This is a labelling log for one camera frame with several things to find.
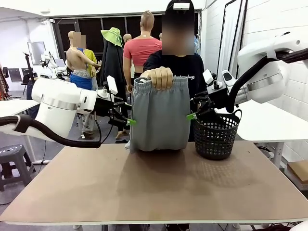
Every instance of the lime green bucket hat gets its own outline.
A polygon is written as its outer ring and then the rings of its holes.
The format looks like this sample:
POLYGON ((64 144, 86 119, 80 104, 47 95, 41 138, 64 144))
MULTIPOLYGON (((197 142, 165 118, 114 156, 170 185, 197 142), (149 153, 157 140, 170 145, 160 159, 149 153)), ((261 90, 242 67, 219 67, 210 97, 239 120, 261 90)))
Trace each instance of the lime green bucket hat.
POLYGON ((122 45, 122 37, 120 35, 120 30, 118 28, 112 27, 112 28, 110 28, 110 30, 101 30, 101 33, 107 41, 109 41, 109 42, 111 42, 111 43, 113 43, 113 44, 115 44, 119 47, 123 46, 122 45))

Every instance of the security camera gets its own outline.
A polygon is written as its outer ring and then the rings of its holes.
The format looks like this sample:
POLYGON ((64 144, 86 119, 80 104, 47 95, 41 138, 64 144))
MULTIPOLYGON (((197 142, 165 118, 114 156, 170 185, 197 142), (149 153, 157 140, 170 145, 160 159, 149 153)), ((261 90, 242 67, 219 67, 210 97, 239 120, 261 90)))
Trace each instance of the security camera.
POLYGON ((173 4, 174 10, 189 10, 189 2, 177 2, 173 4))

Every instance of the man in black t-shirt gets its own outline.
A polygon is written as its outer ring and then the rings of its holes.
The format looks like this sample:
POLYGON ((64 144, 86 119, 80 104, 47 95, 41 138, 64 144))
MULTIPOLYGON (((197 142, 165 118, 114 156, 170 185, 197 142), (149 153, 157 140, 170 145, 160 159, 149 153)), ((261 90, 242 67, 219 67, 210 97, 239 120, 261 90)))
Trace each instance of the man in black t-shirt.
MULTIPOLYGON (((190 98, 206 90, 204 65, 194 53, 194 7, 191 0, 172 0, 163 15, 162 50, 151 54, 143 66, 141 77, 149 77, 158 90, 169 89, 173 77, 188 77, 190 98), (177 9, 176 3, 189 3, 188 10, 177 9)), ((191 111, 197 105, 191 103, 191 111)), ((189 141, 194 141, 191 126, 189 141)))

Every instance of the brown tabletop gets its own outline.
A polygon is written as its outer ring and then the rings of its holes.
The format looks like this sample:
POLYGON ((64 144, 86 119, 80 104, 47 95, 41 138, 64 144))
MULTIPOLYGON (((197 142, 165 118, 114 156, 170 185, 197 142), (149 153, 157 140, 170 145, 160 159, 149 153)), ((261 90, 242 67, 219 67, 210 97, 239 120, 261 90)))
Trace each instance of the brown tabletop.
POLYGON ((260 223, 308 218, 308 201, 253 143, 210 161, 65 147, 3 212, 14 224, 260 223))

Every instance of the basket handle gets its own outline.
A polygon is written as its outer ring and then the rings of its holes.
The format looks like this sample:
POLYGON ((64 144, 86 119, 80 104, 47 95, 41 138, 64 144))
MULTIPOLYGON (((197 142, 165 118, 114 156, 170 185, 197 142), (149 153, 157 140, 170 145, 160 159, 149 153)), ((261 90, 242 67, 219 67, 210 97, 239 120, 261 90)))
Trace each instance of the basket handle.
POLYGON ((236 110, 235 112, 233 112, 233 114, 236 114, 237 112, 241 112, 241 117, 240 117, 240 120, 241 120, 241 119, 242 119, 243 112, 241 111, 241 109, 238 109, 238 110, 236 110))

